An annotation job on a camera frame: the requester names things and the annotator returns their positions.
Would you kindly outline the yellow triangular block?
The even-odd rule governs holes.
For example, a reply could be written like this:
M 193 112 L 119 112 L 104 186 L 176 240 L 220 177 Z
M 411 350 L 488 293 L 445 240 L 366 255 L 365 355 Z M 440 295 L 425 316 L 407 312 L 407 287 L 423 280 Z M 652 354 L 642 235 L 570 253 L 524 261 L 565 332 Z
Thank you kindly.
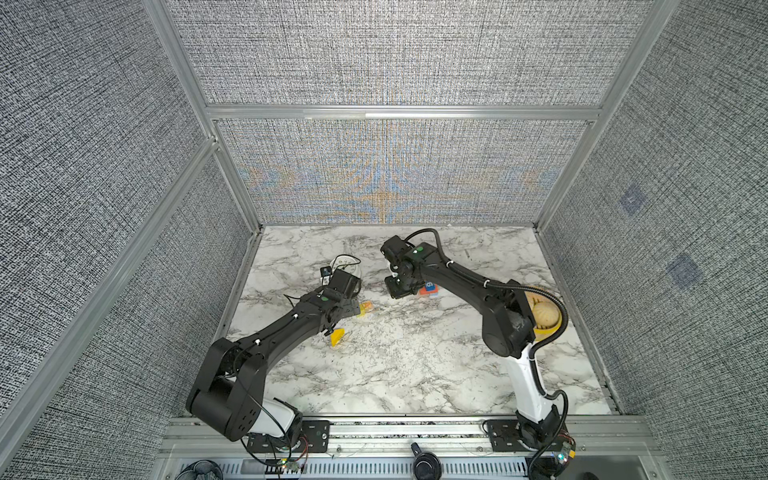
M 345 335 L 345 330 L 343 328 L 337 328 L 333 330 L 329 336 L 330 345 L 332 347 L 336 347 L 341 342 L 344 335 Z

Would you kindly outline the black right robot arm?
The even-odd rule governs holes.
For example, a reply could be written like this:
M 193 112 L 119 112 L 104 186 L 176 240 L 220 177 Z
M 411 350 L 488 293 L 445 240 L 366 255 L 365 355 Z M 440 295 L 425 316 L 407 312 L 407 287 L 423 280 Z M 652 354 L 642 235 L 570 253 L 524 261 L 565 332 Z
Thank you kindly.
M 565 333 L 569 315 L 564 303 L 543 289 L 515 280 L 503 283 L 465 268 L 444 253 L 436 230 L 427 228 L 425 232 L 434 235 L 434 245 L 413 244 L 412 236 L 424 233 L 418 230 L 406 238 L 395 235 L 380 248 L 391 271 L 385 278 L 390 296 L 400 299 L 415 295 L 426 284 L 433 283 L 479 312 L 482 340 L 504 361 L 511 380 L 522 443 L 531 450 L 549 447 L 565 426 L 568 399 L 562 390 L 547 392 L 536 355 Z M 553 303 L 560 321 L 554 333 L 541 341 L 535 335 L 535 316 L 528 301 L 530 293 Z

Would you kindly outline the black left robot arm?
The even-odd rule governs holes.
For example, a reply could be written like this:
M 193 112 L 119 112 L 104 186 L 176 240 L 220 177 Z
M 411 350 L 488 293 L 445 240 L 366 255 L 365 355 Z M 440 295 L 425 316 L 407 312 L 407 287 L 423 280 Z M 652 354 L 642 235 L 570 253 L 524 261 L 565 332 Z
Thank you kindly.
M 300 297 L 281 318 L 237 341 L 216 340 L 208 349 L 186 400 L 186 409 L 230 441 L 260 434 L 297 442 L 302 414 L 264 399 L 269 371 L 304 341 L 333 333 L 360 312 L 358 292 L 318 288 Z

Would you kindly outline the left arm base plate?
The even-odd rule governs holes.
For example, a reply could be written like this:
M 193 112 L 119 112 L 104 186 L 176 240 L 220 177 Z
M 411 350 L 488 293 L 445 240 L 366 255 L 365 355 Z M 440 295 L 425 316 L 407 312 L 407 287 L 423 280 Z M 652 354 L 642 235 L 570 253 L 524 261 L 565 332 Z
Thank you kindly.
M 326 453 L 330 440 L 331 422 L 327 420 L 303 421 L 299 433 L 295 435 L 295 443 L 288 448 L 282 438 L 266 434 L 250 433 L 247 437 L 247 450 L 254 454 L 271 454 L 273 451 L 287 455 L 292 451 L 293 456 L 300 453 Z

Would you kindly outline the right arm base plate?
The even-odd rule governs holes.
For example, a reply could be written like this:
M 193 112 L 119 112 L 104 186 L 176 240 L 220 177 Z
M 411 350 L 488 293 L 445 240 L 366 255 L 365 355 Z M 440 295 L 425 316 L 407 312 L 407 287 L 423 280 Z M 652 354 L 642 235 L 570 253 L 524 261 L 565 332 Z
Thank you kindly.
M 532 422 L 505 418 L 485 420 L 481 428 L 494 452 L 535 453 L 555 433 L 556 422 Z

